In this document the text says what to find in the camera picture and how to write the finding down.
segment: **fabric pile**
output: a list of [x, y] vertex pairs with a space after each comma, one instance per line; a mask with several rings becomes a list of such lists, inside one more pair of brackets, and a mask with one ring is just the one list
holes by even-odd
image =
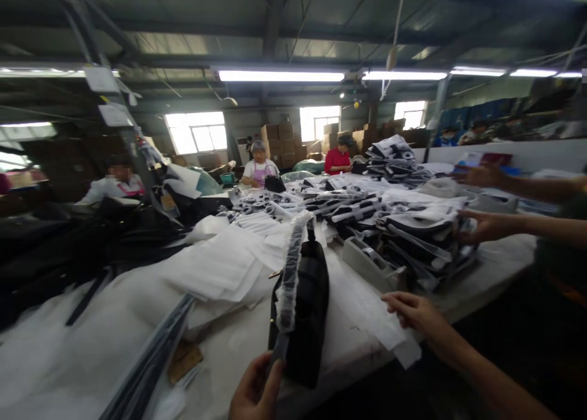
[[382, 177], [390, 183], [417, 188], [434, 178], [434, 174], [418, 165], [412, 148], [396, 134], [373, 144], [368, 150], [367, 171], [363, 175]]

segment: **plastic bag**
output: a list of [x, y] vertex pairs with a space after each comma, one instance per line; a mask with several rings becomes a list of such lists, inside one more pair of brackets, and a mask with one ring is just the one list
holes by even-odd
[[314, 159], [302, 160], [293, 167], [294, 171], [308, 171], [312, 174], [320, 175], [324, 171], [324, 162]]
[[312, 174], [311, 172], [308, 171], [293, 171], [293, 172], [288, 172], [284, 175], [281, 176], [281, 180], [283, 180], [284, 183], [289, 183], [289, 182], [294, 182], [296, 180], [303, 180], [303, 179], [307, 179], [308, 177], [313, 177], [314, 174]]
[[192, 171], [200, 173], [200, 180], [198, 180], [198, 187], [196, 189], [202, 193], [203, 196], [222, 194], [222, 187], [212, 178], [210, 174], [205, 172], [202, 168], [197, 166], [189, 166]]

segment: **black fabric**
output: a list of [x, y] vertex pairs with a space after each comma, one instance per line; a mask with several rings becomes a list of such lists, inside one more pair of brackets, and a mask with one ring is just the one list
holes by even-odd
[[265, 178], [265, 189], [271, 192], [282, 193], [285, 192], [286, 186], [283, 184], [283, 180], [281, 180], [281, 177], [268, 175]]
[[[314, 389], [320, 371], [330, 294], [328, 267], [320, 243], [306, 241], [302, 244], [298, 278], [295, 329], [290, 334], [284, 372], [294, 382]], [[271, 295], [270, 350], [275, 346], [279, 333], [275, 323], [275, 292], [280, 285], [281, 278]]]

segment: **wire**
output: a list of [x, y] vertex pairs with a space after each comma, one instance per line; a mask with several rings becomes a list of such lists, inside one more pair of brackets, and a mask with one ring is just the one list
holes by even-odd
[[12, 106], [9, 106], [9, 105], [0, 105], [0, 108], [14, 110], [14, 111], [28, 112], [28, 113], [33, 113], [33, 114], [41, 114], [43, 116], [57, 117], [59, 119], [78, 120], [80, 122], [101, 123], [101, 122], [98, 122], [96, 120], [80, 119], [79, 117], [62, 116], [60, 114], [53, 114], [53, 113], [47, 113], [47, 112], [43, 112], [43, 111], [29, 110], [29, 109], [26, 109], [26, 108], [17, 108], [17, 107], [12, 107]]

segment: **stack of cardboard boxes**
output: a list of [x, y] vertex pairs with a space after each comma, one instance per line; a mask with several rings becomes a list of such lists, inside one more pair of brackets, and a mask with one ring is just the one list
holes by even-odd
[[301, 136], [294, 134], [293, 130], [293, 125], [287, 122], [264, 125], [261, 128], [267, 158], [280, 169], [293, 168], [297, 162], [304, 160], [308, 153], [306, 146], [301, 144]]

